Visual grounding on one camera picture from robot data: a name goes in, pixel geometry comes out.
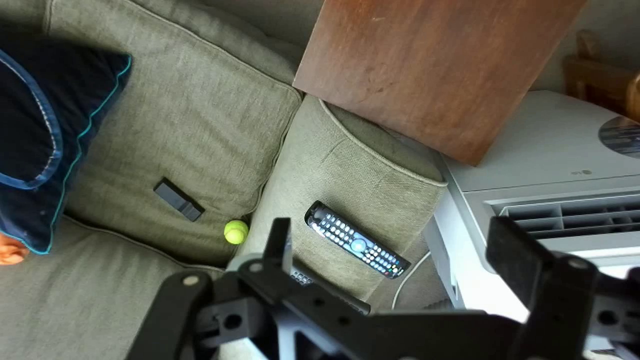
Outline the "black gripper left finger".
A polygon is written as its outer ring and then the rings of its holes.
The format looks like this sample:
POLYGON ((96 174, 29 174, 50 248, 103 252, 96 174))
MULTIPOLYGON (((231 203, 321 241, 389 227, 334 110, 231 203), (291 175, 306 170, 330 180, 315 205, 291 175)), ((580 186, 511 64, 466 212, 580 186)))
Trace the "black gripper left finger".
POLYGON ((289 219, 275 217, 272 222, 264 255, 274 259, 284 271, 291 265, 289 219))

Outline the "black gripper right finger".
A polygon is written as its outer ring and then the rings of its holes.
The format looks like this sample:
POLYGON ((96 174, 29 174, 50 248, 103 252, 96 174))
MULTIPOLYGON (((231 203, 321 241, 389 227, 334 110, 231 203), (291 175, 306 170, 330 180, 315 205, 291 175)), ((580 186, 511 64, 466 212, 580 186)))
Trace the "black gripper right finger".
POLYGON ((511 217, 493 215, 488 229, 486 259, 516 298, 531 307, 553 253, 511 217))

